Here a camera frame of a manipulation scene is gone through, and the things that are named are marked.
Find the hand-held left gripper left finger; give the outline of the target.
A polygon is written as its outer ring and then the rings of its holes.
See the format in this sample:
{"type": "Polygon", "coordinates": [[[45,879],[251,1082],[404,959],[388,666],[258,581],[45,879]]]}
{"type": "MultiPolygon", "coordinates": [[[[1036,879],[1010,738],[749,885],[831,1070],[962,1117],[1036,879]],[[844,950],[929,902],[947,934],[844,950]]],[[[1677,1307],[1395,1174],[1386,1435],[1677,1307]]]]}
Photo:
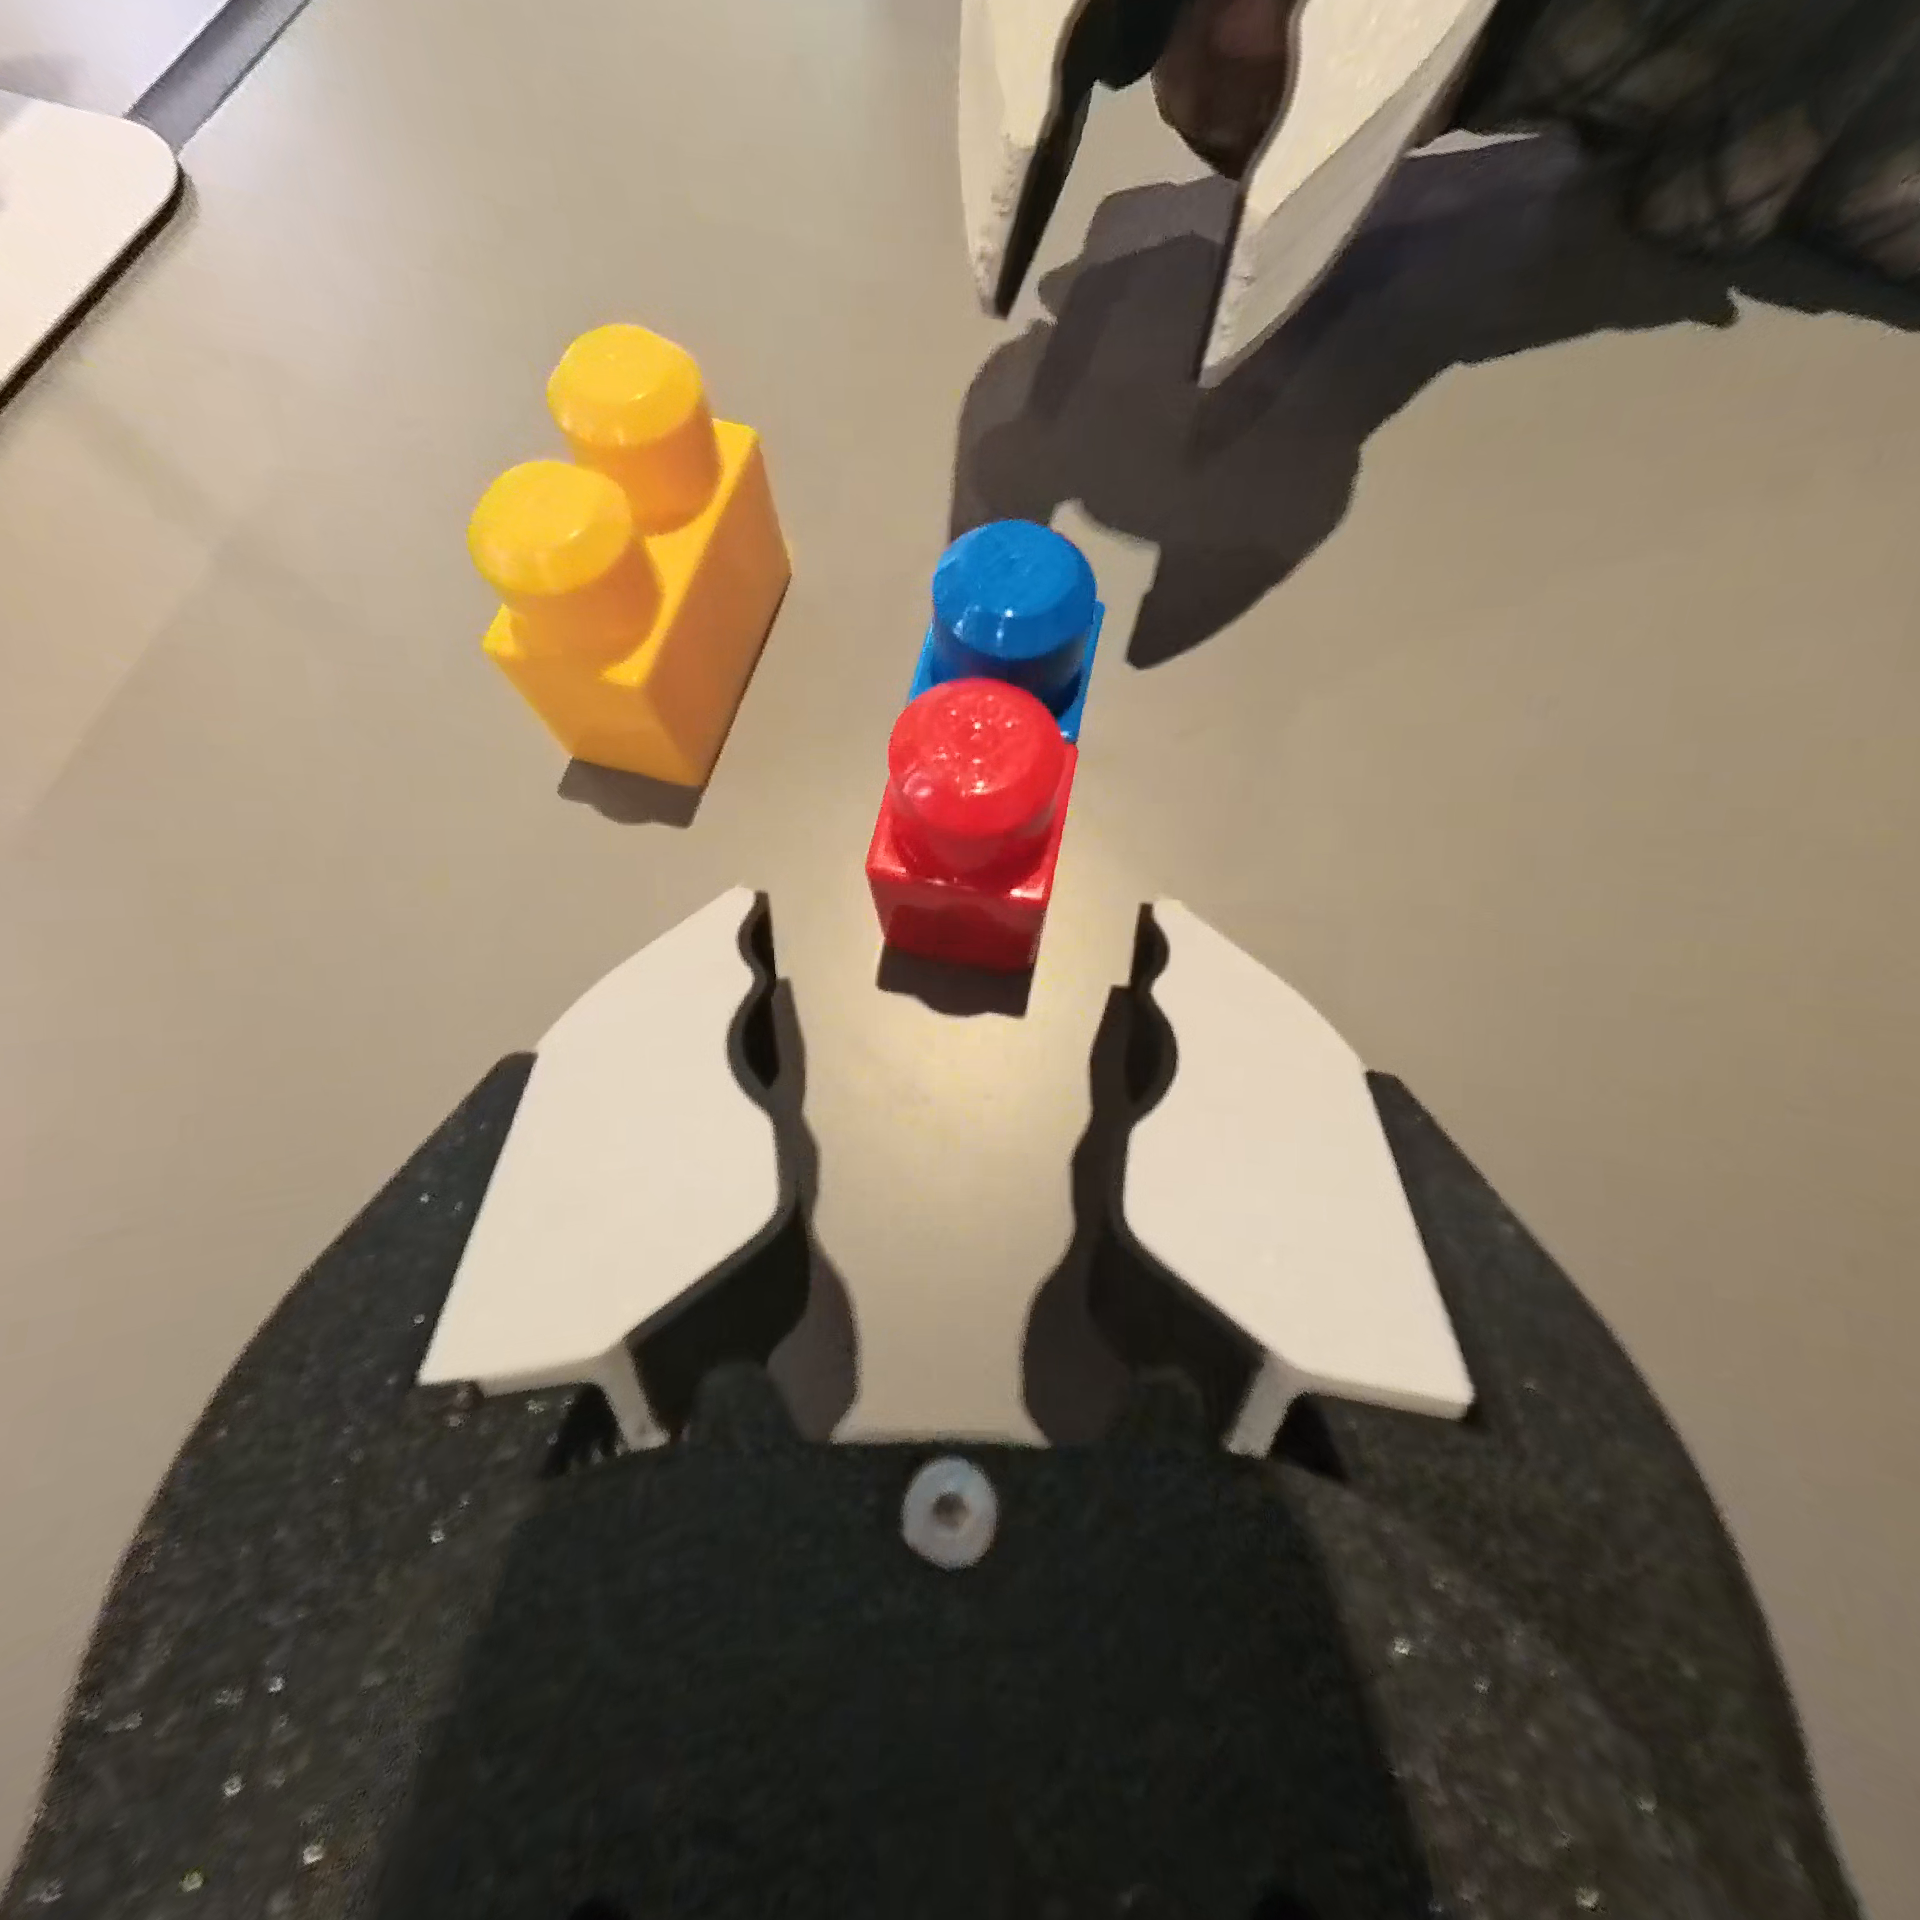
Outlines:
{"type": "Polygon", "coordinates": [[[806,1149],[777,986],[770,901],[739,885],[546,1027],[420,1387],[590,1387],[628,1448],[658,1448],[708,1371],[799,1328],[806,1149]]]}

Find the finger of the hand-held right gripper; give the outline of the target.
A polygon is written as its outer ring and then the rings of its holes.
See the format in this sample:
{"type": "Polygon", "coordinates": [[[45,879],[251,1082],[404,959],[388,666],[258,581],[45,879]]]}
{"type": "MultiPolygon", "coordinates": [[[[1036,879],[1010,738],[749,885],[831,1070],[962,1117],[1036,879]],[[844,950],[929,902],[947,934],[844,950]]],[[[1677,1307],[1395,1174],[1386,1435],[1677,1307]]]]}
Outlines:
{"type": "Polygon", "coordinates": [[[1287,102],[1237,189],[1197,383],[1229,379],[1313,294],[1450,106],[1492,2],[1306,2],[1287,102]]]}
{"type": "Polygon", "coordinates": [[[1061,194],[1097,74],[1073,49],[1086,2],[964,2],[956,66],[956,158],[979,303],[1009,318],[1061,194]]]}

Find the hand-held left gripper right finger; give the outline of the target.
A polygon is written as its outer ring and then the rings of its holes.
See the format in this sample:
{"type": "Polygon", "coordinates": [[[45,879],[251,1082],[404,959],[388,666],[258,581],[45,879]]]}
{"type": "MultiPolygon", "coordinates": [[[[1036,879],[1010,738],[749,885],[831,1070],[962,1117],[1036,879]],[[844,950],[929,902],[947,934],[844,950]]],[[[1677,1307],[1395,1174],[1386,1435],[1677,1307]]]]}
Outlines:
{"type": "Polygon", "coordinates": [[[1237,1455],[1307,1399],[1461,1423],[1470,1363],[1354,1045],[1177,901],[1141,904],[1119,1008],[1089,1274],[1119,1361],[1185,1376],[1237,1455]]]}

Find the red one-stud block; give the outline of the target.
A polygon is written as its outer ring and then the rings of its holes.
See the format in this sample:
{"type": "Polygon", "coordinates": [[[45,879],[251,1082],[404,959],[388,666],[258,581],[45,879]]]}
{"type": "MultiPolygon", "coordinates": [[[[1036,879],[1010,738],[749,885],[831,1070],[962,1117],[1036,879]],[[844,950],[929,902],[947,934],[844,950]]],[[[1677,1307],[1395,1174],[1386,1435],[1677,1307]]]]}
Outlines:
{"type": "Polygon", "coordinates": [[[926,688],[885,754],[867,877],[889,952],[1026,973],[1039,958],[1077,746],[1002,679],[926,688]]]}

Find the blue one-stud block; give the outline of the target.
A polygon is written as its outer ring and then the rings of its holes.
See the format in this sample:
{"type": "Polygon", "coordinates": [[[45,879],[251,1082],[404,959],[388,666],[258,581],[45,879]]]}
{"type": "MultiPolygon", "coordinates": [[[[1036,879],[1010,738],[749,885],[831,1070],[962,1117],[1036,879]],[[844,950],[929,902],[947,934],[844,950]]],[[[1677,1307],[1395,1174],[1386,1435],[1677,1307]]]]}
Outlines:
{"type": "Polygon", "coordinates": [[[1086,553],[1030,518],[993,518],[942,553],[907,701],[948,681],[1023,688],[1079,742],[1105,606],[1086,553]]]}

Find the yellow two-stud block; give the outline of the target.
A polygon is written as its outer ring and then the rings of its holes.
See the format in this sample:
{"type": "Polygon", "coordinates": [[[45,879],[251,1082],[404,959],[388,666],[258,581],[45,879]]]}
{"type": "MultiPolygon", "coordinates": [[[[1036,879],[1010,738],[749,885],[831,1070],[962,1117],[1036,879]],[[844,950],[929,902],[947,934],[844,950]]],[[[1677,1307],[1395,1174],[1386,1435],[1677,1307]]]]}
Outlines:
{"type": "Polygon", "coordinates": [[[564,453],[502,470],[467,525],[485,650],[572,760],[700,791],[791,583],[762,433],[638,322],[575,335],[545,400],[564,453]]]}

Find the person's right hand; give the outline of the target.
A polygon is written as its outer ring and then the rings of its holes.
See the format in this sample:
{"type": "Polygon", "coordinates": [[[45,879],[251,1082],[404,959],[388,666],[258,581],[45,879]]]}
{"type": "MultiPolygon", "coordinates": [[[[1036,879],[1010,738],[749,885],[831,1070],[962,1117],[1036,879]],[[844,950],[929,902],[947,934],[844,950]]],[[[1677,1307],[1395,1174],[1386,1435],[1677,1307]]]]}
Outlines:
{"type": "Polygon", "coordinates": [[[1290,104],[1300,2],[1182,2],[1150,87],[1161,122],[1242,181],[1290,104]]]}

